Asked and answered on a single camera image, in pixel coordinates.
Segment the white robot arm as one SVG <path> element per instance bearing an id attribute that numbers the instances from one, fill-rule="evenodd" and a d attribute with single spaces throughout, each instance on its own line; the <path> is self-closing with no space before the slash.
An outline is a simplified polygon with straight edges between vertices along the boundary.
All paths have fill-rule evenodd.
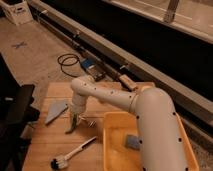
<path id="1" fill-rule="evenodd" d="M 140 93 L 95 85 L 91 76 L 71 81 L 72 110 L 86 110 L 87 98 L 95 97 L 136 117 L 143 171 L 186 171 L 188 163 L 174 103 L 170 95 L 157 87 Z"/>

